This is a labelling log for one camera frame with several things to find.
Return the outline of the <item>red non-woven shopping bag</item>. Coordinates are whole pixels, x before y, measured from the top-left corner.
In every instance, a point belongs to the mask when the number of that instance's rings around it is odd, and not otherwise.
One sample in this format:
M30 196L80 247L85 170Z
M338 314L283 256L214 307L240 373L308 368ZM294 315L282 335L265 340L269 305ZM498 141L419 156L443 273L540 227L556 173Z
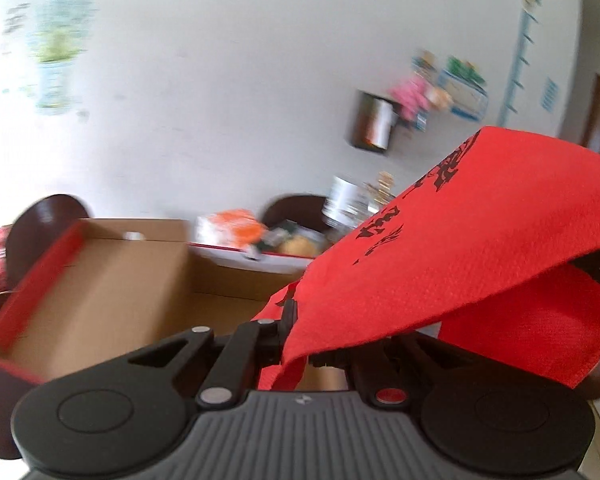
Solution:
M600 155L481 129L312 261L262 310L298 318L263 389L298 385L312 354L429 325L442 341L567 386L600 362Z

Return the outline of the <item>red cardboard storage box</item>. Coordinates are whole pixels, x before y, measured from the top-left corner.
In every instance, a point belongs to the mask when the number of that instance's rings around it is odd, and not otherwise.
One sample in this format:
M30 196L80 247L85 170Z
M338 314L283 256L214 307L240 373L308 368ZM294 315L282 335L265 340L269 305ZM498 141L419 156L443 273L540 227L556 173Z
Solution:
M308 264L193 244L183 220L82 220L1 308L0 367L39 384L194 326L229 334Z

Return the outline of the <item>dark brown wooden chair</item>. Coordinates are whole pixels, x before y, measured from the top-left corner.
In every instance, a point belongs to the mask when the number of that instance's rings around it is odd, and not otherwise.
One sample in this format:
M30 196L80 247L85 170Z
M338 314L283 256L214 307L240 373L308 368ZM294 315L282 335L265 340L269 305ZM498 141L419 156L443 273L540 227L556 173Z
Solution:
M288 220L298 226L325 233L329 225L325 222L323 208L326 197L321 195L290 194L276 197L266 206L261 222L268 228L274 228Z

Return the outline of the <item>pink hanging doll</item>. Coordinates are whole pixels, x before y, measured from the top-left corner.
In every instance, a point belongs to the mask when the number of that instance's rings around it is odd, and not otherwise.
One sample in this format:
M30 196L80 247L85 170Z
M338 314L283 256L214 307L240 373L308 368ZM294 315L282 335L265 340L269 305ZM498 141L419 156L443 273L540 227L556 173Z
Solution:
M416 122L420 112L428 112L427 98L429 81L419 74L413 74L389 90L390 96L400 105L400 115L407 122Z

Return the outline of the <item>blue height chart sticker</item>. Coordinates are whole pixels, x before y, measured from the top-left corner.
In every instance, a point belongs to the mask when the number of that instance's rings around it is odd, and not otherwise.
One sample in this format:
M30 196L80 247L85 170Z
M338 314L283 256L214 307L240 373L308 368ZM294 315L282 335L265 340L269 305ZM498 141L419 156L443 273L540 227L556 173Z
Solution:
M528 47L534 45L530 32L532 25L538 24L534 11L540 5L541 0L521 0L521 14L512 64L510 64L504 96L496 121L499 127L506 127L509 117L518 114L515 100L516 96L524 91L521 76L524 69L530 65L527 50Z

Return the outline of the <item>brown wall-mounted holder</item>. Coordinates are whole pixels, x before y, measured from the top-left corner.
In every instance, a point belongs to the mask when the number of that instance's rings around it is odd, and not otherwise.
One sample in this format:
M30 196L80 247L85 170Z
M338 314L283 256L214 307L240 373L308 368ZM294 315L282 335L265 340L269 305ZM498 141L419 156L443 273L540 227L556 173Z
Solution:
M387 154L398 119L399 105L396 102L359 91L349 144L358 150Z

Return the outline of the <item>wall flower poster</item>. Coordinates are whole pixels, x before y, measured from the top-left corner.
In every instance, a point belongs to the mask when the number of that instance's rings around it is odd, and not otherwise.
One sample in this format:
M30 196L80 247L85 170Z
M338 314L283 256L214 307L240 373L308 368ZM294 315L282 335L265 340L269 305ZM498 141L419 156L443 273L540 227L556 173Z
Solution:
M38 107L60 112L70 104L72 66L85 50L94 0L41 0L33 11L30 47L40 74Z

